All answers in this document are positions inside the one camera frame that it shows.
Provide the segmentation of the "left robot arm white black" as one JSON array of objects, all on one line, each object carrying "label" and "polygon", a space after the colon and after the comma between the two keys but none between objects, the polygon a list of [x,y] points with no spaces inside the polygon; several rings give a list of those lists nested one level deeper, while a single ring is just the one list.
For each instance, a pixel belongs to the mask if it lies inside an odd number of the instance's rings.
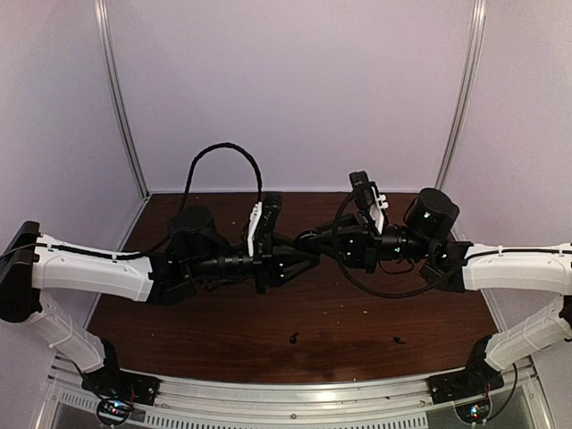
[{"label": "left robot arm white black", "polygon": [[77,328],[47,296],[49,289],[83,290],[150,305],[172,305],[195,295],[198,282],[252,279],[257,291],[281,287],[314,268],[320,257],[275,234],[280,210],[256,203],[245,242],[232,245],[205,206],[188,206],[167,224],[164,251],[117,253],[75,247],[43,235],[27,221],[1,256],[1,318],[30,324],[49,347],[69,358],[110,397],[129,387],[114,346]]}]

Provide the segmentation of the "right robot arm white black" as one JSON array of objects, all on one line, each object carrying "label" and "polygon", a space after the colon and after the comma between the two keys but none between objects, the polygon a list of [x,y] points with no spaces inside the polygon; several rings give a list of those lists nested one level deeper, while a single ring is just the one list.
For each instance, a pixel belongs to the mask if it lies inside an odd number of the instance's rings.
[{"label": "right robot arm white black", "polygon": [[[558,341],[571,339],[571,246],[486,246],[450,238],[459,208],[435,188],[422,189],[403,216],[402,224],[387,219],[385,196],[373,183],[357,185],[340,204],[334,219],[305,231],[296,248],[327,255],[344,277],[362,291],[384,299],[405,299],[429,290],[451,292],[490,289],[544,290],[556,298],[504,332],[479,340],[458,387],[477,394],[493,374]],[[421,263],[425,286],[402,292],[375,290],[350,270],[372,273],[385,261]]]}]

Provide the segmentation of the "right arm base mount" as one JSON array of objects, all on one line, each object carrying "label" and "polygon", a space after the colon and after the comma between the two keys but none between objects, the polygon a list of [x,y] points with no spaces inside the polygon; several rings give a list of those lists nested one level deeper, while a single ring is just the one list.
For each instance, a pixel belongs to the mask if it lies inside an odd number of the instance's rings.
[{"label": "right arm base mount", "polygon": [[500,373],[478,369],[462,369],[430,376],[427,380],[434,405],[482,396],[504,386]]}]

